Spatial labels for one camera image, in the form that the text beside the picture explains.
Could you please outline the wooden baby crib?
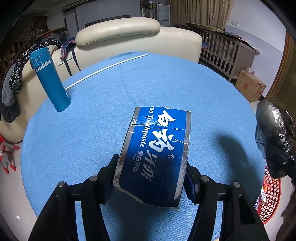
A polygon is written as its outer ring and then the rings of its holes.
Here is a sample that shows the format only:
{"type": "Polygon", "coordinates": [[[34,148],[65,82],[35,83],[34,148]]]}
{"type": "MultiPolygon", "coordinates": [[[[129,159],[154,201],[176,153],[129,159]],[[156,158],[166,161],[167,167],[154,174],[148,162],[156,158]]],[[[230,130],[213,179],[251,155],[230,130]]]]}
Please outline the wooden baby crib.
{"type": "Polygon", "coordinates": [[[256,50],[236,34],[195,23],[186,23],[202,37],[200,59],[226,76],[228,81],[238,78],[240,70],[252,66],[256,50]]]}

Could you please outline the golden wooden door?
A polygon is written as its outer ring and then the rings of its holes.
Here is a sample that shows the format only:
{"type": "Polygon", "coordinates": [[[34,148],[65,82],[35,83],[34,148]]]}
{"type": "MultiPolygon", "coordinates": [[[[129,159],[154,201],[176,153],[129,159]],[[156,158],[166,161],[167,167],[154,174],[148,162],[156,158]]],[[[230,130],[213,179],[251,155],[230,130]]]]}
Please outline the golden wooden door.
{"type": "Polygon", "coordinates": [[[294,40],[288,30],[286,30],[282,59],[276,77],[274,78],[271,88],[265,97],[266,101],[274,103],[280,90],[282,89],[292,61],[294,46],[294,40]]]}

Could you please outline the beige curtain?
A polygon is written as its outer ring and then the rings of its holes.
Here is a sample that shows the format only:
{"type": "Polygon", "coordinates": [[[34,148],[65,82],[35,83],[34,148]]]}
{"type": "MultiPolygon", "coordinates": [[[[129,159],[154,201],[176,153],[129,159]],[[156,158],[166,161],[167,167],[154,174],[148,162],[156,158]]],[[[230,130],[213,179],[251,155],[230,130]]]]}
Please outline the beige curtain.
{"type": "Polygon", "coordinates": [[[194,23],[225,30],[234,0],[170,0],[171,24],[194,23]]]}

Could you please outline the red white drying rack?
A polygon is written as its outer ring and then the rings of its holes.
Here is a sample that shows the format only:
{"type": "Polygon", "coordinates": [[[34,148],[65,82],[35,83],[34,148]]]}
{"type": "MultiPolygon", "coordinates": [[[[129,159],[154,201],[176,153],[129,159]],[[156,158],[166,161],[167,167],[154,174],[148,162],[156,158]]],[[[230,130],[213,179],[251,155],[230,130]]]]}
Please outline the red white drying rack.
{"type": "Polygon", "coordinates": [[[9,143],[1,135],[1,165],[7,174],[9,174],[9,168],[11,168],[14,172],[16,171],[13,154],[14,151],[18,151],[19,149],[19,146],[9,143]]]}

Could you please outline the brown cardboard box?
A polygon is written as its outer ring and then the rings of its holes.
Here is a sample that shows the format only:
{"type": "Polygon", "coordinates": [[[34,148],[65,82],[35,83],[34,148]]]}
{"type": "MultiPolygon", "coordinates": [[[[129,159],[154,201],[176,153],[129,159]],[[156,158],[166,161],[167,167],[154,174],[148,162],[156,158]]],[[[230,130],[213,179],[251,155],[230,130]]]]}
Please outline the brown cardboard box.
{"type": "Polygon", "coordinates": [[[266,85],[254,74],[242,69],[237,78],[235,88],[239,90],[249,102],[255,102],[262,96],[266,85]]]}

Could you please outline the cream leather sofa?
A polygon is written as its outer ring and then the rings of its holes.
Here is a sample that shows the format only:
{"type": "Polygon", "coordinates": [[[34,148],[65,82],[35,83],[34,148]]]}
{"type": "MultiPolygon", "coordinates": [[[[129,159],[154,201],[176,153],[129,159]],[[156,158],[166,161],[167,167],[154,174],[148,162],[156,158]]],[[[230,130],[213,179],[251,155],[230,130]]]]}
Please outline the cream leather sofa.
{"type": "MultiPolygon", "coordinates": [[[[69,67],[62,62],[61,51],[55,45],[49,51],[61,81],[71,75],[110,57],[128,52],[149,52],[198,62],[202,37],[193,31],[162,27],[151,18],[122,18],[91,25],[75,37],[75,56],[67,57],[69,67]]],[[[47,98],[41,83],[29,62],[22,71],[23,87],[16,95],[20,116],[12,123],[1,120],[1,135],[17,143],[24,137],[30,118],[47,98]]]]}

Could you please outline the red plastic mesh basket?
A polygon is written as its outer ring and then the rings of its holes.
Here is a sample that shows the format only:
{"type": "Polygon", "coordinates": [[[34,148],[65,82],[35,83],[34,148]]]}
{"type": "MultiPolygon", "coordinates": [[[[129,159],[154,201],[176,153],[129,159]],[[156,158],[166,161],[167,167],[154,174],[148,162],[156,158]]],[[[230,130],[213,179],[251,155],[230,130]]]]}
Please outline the red plastic mesh basket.
{"type": "Polygon", "coordinates": [[[280,195],[281,180],[271,176],[266,164],[263,185],[254,205],[263,224],[268,223],[275,214],[280,202],[280,195]]]}

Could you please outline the blue table cloth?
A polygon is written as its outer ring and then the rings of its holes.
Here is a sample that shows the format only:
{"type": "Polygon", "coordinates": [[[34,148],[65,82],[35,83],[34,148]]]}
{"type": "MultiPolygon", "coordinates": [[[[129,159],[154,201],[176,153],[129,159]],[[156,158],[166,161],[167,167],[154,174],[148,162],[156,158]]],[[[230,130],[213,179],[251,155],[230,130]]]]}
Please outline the blue table cloth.
{"type": "MultiPolygon", "coordinates": [[[[111,64],[83,69],[63,87],[111,64]]],[[[177,209],[143,204],[114,186],[100,205],[110,240],[267,240],[254,207],[265,161],[255,141],[256,117],[227,80],[185,59],[148,53],[75,85],[57,112],[46,99],[29,120],[21,151],[22,179],[38,216],[60,181],[83,183],[120,156],[136,107],[191,112],[189,156],[177,209]]]]}

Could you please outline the black plastic bag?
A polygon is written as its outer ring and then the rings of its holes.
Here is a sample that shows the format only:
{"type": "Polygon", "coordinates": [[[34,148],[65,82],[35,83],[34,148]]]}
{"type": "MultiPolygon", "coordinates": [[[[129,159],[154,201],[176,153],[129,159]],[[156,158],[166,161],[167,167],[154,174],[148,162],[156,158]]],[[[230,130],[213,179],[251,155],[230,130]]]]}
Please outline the black plastic bag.
{"type": "Polygon", "coordinates": [[[270,145],[285,152],[295,161],[295,121],[289,112],[264,100],[257,104],[256,121],[255,140],[266,159],[268,169],[272,167],[269,163],[270,145]]]}

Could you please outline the blue thermos bottle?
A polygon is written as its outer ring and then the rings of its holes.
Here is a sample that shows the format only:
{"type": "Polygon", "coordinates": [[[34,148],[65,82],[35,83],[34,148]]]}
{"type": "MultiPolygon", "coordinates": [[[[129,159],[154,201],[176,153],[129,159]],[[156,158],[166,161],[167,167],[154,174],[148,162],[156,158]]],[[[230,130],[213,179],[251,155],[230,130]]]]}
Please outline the blue thermos bottle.
{"type": "Polygon", "coordinates": [[[30,54],[30,64],[57,112],[64,111],[71,103],[53,63],[49,48],[43,47],[30,54]]]}

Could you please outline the dark clothes on sofa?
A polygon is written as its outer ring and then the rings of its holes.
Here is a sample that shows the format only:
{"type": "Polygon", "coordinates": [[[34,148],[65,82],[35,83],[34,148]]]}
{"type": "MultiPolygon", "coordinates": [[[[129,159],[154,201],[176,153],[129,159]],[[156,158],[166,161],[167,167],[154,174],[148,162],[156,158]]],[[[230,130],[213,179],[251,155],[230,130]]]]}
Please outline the dark clothes on sofa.
{"type": "Polygon", "coordinates": [[[21,114],[15,95],[20,93],[23,87],[22,72],[25,64],[30,59],[30,54],[41,48],[46,48],[49,45],[55,45],[61,49],[60,58],[63,60],[70,75],[72,73],[66,60],[68,53],[72,53],[72,59],[74,60],[75,64],[78,65],[74,51],[76,46],[74,37],[71,37],[63,43],[51,37],[43,42],[39,42],[31,46],[20,56],[16,63],[12,64],[1,84],[1,119],[4,119],[5,122],[12,123],[21,114]]]}

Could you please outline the blue toothpaste box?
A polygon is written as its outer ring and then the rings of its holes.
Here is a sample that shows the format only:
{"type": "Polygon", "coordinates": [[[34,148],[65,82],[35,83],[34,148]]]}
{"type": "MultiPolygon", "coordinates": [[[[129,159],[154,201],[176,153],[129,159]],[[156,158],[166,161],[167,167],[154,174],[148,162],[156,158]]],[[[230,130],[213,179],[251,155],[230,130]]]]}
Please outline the blue toothpaste box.
{"type": "Polygon", "coordinates": [[[143,204],[177,209],[189,156],[191,112],[136,107],[113,185],[143,204]]]}

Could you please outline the white air conditioner unit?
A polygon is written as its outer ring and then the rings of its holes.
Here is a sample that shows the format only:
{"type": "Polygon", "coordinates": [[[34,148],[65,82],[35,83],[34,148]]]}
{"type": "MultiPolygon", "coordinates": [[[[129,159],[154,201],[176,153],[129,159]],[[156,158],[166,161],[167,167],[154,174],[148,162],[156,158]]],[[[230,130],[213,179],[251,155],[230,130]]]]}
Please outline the white air conditioner unit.
{"type": "Polygon", "coordinates": [[[169,27],[171,25],[171,6],[168,4],[157,4],[156,19],[162,27],[169,27]]]}

